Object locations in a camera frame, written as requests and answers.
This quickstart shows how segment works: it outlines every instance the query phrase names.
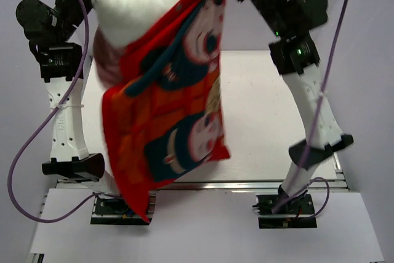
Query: black bracket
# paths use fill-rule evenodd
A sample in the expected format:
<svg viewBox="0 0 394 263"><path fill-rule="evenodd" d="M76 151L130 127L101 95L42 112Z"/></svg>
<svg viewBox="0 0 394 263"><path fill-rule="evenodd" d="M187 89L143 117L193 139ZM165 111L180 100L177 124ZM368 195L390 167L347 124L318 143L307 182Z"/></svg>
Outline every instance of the black bracket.
<svg viewBox="0 0 394 263"><path fill-rule="evenodd" d="M51 78L59 77L64 77L66 81L72 81L82 59L82 47L75 43L38 46L36 55L41 78L45 83L49 83ZM84 78L83 71L79 78Z"/></svg>
<svg viewBox="0 0 394 263"><path fill-rule="evenodd" d="M46 176L66 179L74 183L85 181L98 182L104 175L105 163L101 153L91 154L83 160L57 161L55 158L42 164Z"/></svg>
<svg viewBox="0 0 394 263"><path fill-rule="evenodd" d="M258 195L254 210L259 214L259 229L317 228L316 218L304 217L315 213L312 197L303 195L287 207L273 214L279 195Z"/></svg>
<svg viewBox="0 0 394 263"><path fill-rule="evenodd" d="M344 134L341 136L341 141L331 146L327 144L324 149L311 147L309 157L305 163L304 169L309 170L312 166L321 163L322 161L331 157L335 152L341 151L354 143L353 136ZM304 153L307 141L294 144L289 148L289 155L295 164L299 164L302 154Z"/></svg>
<svg viewBox="0 0 394 263"><path fill-rule="evenodd" d="M94 210L90 219L92 225L138 225L148 226L152 221L155 210L155 197L150 196L147 216L149 222L145 222L136 215L122 198L96 197Z"/></svg>

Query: cable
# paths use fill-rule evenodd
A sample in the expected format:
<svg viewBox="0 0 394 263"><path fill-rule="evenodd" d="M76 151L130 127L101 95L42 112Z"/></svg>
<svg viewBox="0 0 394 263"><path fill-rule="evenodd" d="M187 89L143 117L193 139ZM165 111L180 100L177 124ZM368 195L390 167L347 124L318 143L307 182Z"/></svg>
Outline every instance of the cable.
<svg viewBox="0 0 394 263"><path fill-rule="evenodd" d="M308 217L305 217L305 218L298 218L298 219L311 219L311 218L315 218L315 217L319 216L319 215L321 214L321 212L323 212L324 209L325 209L325 207L327 206L328 200L330 199L330 185L328 184L328 181L327 181L326 179L322 178L322 177L316 177L316 178L312 179L312 180L309 182L309 185L312 184L312 183L314 183L314 182L316 182L316 181L319 181L319 180L320 180L320 181L323 181L323 182L326 184L326 188L327 188L327 195L326 195L326 199L325 199L323 205L321 206L321 208L319 209L319 211L317 211L317 212L314 213L313 215L308 216Z"/></svg>
<svg viewBox="0 0 394 263"><path fill-rule="evenodd" d="M300 159L300 163L297 166L297 172L294 174L293 178L290 180L289 188L293 187L295 181L297 180L297 178L298 178L298 176L300 174L301 169L305 166L305 164L307 162L307 158L308 158L309 153L310 153L311 146L310 146L309 143L312 141L312 138L315 135L316 126L317 126L317 122L318 122L318 117L320 115L321 105L323 103L324 92L326 91L328 77L329 77L331 66L332 66L332 60L334 58L334 53L335 53L335 49L336 49L336 45L337 45L338 37L339 37L339 32L340 32L340 28L341 28L343 20L344 20L344 16L345 16L345 12L346 12L348 1L349 0L344 0L344 4L343 4L342 10L340 12L338 25L337 25L337 28L336 28L336 31L335 31L335 34L334 34L334 39L332 41L332 46L331 46L331 50L330 50L330 54L329 54L329 58L328 58L327 69L326 69L326 72L324 74L323 82L322 82L321 88L320 88L320 94L321 95L319 96L319 99L318 99L317 104L316 104L316 111L315 111L315 115L313 117L313 123L312 123L312 128L311 128L311 131L310 131L310 135L309 135L309 138L307 139L307 145L306 145L306 147L304 149L304 152L302 153L302 156L301 156L301 159ZM328 194L327 194L327 196L329 196L329 185L328 185L328 182L325 179L323 179L323 178L319 177L319 179L322 180L323 182L325 182L326 185L328 186ZM279 211L280 207L282 207L288 201L291 201L299 193L304 192L305 190L307 190L308 186L309 186L309 184L307 186L305 186L302 190L297 192L295 195L289 196L288 198L280 199L279 202L273 207L272 213L274 213L274 214L277 213ZM320 214L323 211L323 209L327 205L327 202L328 202L328 197L326 198L326 202L324 203L323 207L314 216L317 216L318 214Z"/></svg>
<svg viewBox="0 0 394 263"><path fill-rule="evenodd" d="M82 52L82 58L81 61L79 63L77 72L75 73L74 79L71 82L69 88L67 89L67 91L65 92L64 96L60 99L59 101L59 105L63 104L65 102L65 100L67 99L67 97L69 96L69 94L71 93L71 91L73 90L81 72L83 69L83 65L86 59L86 55L87 55L87 48L89 45L89 22L87 19L87 11L85 8L85 5L83 3L83 0L78 0L79 4L81 5L81 9L82 9L82 13L84 16L84 23L85 23L85 42L84 42L84 49ZM40 222L40 223L55 223L55 222L59 222L61 220L66 219L67 217L69 217L70 215L72 215L75 211L77 211L84 203L86 203L88 200L90 200L91 198L97 196L97 195L101 195L101 193L93 193L91 195L89 195L87 198L85 198L79 205L77 205L77 207L75 207L74 209L72 209L70 212L68 212L67 214L65 214L62 217L59 217L57 219L41 219L38 217L35 217L31 214L29 214L28 212L26 212L18 203L18 201L15 198L14 195L14 190L12 188L12 177L14 175L14 171L15 171L15 167L18 163L19 158L21 157L22 153L26 150L26 148L30 145L30 143L37 137L37 135L44 129L44 127L51 121L51 119L55 116L55 114L59 111L59 108L56 107L52 110L52 112L48 115L48 117L44 120L44 122L37 128L37 130L31 135L31 137L22 145L21 149L18 151L18 153L16 154L14 160L12 161L11 167L9 169L8 172L8 178L7 178L7 189L8 189L8 195L10 196L11 202L12 204L15 206L15 208L21 213L23 214L25 217L36 221L36 222Z"/></svg>
<svg viewBox="0 0 394 263"><path fill-rule="evenodd" d="M301 216L301 213L302 213L302 208L300 207L299 210L298 210L298 214L293 219L291 219L290 221L296 220L299 216Z"/></svg>

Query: red cloth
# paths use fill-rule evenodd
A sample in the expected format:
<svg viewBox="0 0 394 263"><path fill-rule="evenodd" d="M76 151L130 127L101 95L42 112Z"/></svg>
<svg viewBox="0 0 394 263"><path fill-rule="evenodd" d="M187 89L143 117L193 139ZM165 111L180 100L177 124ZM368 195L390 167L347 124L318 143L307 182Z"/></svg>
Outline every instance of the red cloth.
<svg viewBox="0 0 394 263"><path fill-rule="evenodd" d="M120 59L123 81L103 96L115 181L148 221L149 191L230 157L220 100L225 0L181 0Z"/></svg>

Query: white base board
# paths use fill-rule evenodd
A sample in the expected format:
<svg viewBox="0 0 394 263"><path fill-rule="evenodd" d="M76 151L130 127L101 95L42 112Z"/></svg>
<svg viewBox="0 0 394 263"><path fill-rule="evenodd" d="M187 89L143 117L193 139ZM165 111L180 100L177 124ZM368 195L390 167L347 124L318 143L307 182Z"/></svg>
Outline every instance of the white base board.
<svg viewBox="0 0 394 263"><path fill-rule="evenodd" d="M183 176L184 182L283 180L290 167L289 146L305 137L290 90L268 51L222 52L222 102L227 144L232 158L208 163ZM101 133L104 88L94 64L82 104L86 145L91 153L107 153ZM327 160L315 176L335 179L335 160Z"/></svg>
<svg viewBox="0 0 394 263"><path fill-rule="evenodd" d="M43 218L69 211L87 189L52 189ZM312 194L319 208L325 194ZM90 225L93 201L65 221L39 224L43 263L370 263L383 257L359 193L332 193L317 229L258 228L254 193L159 192L150 226Z"/></svg>

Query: cartoon face print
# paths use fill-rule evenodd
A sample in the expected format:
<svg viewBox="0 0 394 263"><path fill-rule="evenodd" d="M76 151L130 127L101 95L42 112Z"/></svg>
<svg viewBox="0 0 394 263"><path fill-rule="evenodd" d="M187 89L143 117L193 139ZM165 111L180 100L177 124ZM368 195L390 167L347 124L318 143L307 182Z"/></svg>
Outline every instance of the cartoon face print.
<svg viewBox="0 0 394 263"><path fill-rule="evenodd" d="M225 0L206 0L183 40L186 56L196 64L209 64L210 72L217 67L224 10Z"/></svg>
<svg viewBox="0 0 394 263"><path fill-rule="evenodd" d="M204 115L196 121L188 138L188 148L193 161L201 161L212 152L220 131L220 118L217 113Z"/></svg>

